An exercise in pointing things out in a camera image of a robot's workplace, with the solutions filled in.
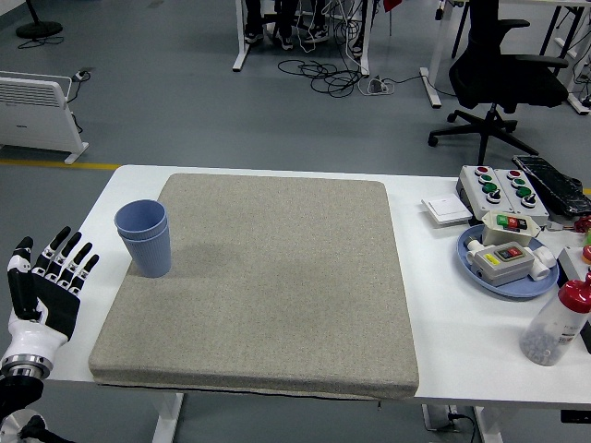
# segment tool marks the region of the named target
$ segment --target stacked cups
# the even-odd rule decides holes
[[[162,277],[171,268],[166,208],[155,200],[137,200],[115,214],[115,226],[139,271]]]

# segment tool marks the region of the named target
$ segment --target robot finger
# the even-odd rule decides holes
[[[47,268],[49,268],[52,259],[55,256],[55,251],[57,248],[62,244],[64,240],[70,235],[72,229],[69,226],[66,226],[62,229],[58,235],[55,236],[54,240],[41,252],[37,261],[35,262],[35,266],[33,267],[33,273],[38,275],[45,275]]]
[[[8,287],[15,314],[22,320],[38,320],[37,297],[30,274],[30,250],[33,241],[25,237],[15,248],[8,262]]]
[[[86,262],[86,265],[84,265],[84,268],[79,270],[78,274],[76,274],[76,276],[74,276],[74,279],[72,279],[72,283],[70,284],[70,286],[68,288],[68,290],[72,294],[78,295],[78,293],[82,290],[82,285],[84,284],[86,279],[88,279],[90,271],[92,270],[92,268],[94,268],[94,265],[96,265],[98,261],[99,261],[99,256],[96,254],[93,255],[89,259],[89,261]]]
[[[86,257],[89,254],[91,249],[92,243],[87,243],[82,247],[82,249],[79,250],[74,259],[72,259],[67,264],[67,266],[62,270],[59,279],[57,280],[57,285],[59,287],[64,289],[68,289],[70,287],[70,283],[72,282],[74,274],[78,270],[78,266],[80,265],[84,257]]]
[[[49,281],[57,282],[57,277],[62,272],[62,267],[64,263],[66,263],[67,256],[72,252],[72,249],[78,244],[80,238],[82,237],[81,233],[75,233],[72,235],[64,249],[61,250],[59,254],[54,256],[54,259],[49,263],[47,267],[47,271],[45,272],[45,278]]]
[[[8,262],[8,270],[17,269],[19,272],[30,271],[30,251],[33,248],[33,239],[23,238],[15,247],[12,258]]]

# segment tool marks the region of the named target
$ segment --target black fan base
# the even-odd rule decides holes
[[[61,32],[62,25],[54,21],[40,21],[17,28],[17,35],[22,39],[37,40]]]

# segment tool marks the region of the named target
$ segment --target blue tray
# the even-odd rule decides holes
[[[476,281],[481,286],[484,286],[488,290],[499,293],[500,295],[505,295],[507,297],[513,298],[533,298],[537,297],[543,293],[549,291],[556,281],[558,281],[559,277],[559,269],[558,265],[552,267],[550,269],[550,274],[539,281],[533,281],[531,277],[528,275],[523,277],[522,279],[511,281],[510,283],[502,284],[501,286],[492,286],[491,284],[482,281],[480,278],[476,276],[470,270],[470,265],[468,264],[465,256],[468,253],[468,249],[464,246],[464,240],[472,235],[473,237],[480,240],[482,238],[482,231],[484,230],[484,225],[479,224],[477,226],[472,226],[471,228],[467,229],[460,238],[458,238],[457,244],[457,252],[460,261],[463,264],[463,268],[467,271],[468,275],[472,278],[472,280]],[[532,238],[529,247],[534,251],[539,247],[543,246],[539,240],[536,238]]]

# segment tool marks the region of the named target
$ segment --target yellow floor line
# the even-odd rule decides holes
[[[65,164],[63,162],[38,162],[35,160],[2,160],[0,164],[11,164],[16,166],[37,166],[42,168],[74,168],[74,169],[95,169],[103,171],[114,171],[120,164],[111,163],[72,163]]]

